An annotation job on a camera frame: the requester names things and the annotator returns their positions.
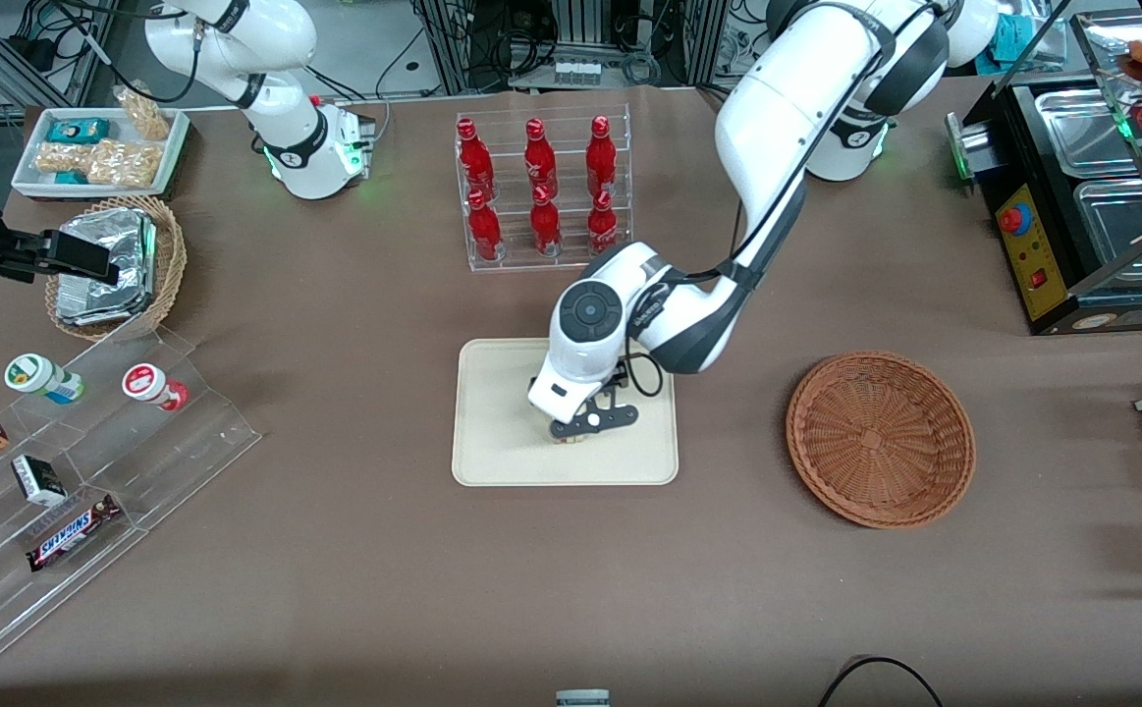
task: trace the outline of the yellow control panel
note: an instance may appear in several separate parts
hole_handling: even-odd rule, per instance
[[[1051,251],[1051,241],[1047,241],[1037,214],[1028,184],[994,214],[1007,258],[1012,260],[1015,286],[1020,288],[1024,308],[1034,322],[1042,314],[1059,307],[1069,296],[1069,288],[1063,284],[1060,267]]]

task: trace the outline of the metal tray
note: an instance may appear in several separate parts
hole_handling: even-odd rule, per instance
[[[1131,249],[1142,235],[1142,179],[1086,180],[1073,190],[1072,198],[1104,264]],[[1117,278],[1142,282],[1142,256]]]
[[[1096,88],[1055,90],[1034,101],[1060,159],[1073,178],[1136,175],[1133,155],[1117,131],[1108,102]]]

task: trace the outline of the red emergency stop button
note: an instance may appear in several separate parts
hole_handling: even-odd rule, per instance
[[[1012,235],[1024,235],[1032,224],[1034,214],[1024,204],[1015,204],[998,216],[998,227],[1003,228],[1003,233]]]

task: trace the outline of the red bottle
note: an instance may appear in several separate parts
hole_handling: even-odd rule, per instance
[[[614,244],[614,232],[619,230],[619,218],[610,207],[609,192],[597,192],[593,199],[592,214],[588,214],[588,249],[594,256]]]
[[[472,188],[471,195],[471,236],[475,239],[475,254],[480,258],[494,263],[505,256],[505,241],[500,238],[500,220],[496,211],[488,204],[488,198],[481,188]]]
[[[488,201],[493,200],[496,172],[491,166],[491,152],[488,151],[484,140],[480,139],[475,121],[461,118],[458,121],[458,136],[461,137],[461,166],[466,170],[466,183],[471,188],[483,192]]]
[[[588,140],[589,196],[596,199],[601,190],[614,192],[614,140],[610,139],[610,118],[593,118],[592,139]]]
[[[531,195],[536,204],[531,207],[531,230],[536,232],[536,250],[540,256],[553,258],[562,254],[562,228],[557,225],[557,207],[553,206],[553,196],[547,186],[536,187]]]
[[[553,146],[544,137],[544,121],[531,118],[526,121],[526,176],[531,179],[531,193],[536,187],[548,188],[549,199],[557,198],[557,161],[553,158]]]

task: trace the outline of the red button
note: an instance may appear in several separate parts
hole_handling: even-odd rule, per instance
[[[998,227],[1003,228],[1003,233],[1019,232],[1022,225],[1024,225],[1024,215],[1015,207],[1003,211],[1003,215],[998,217]]]

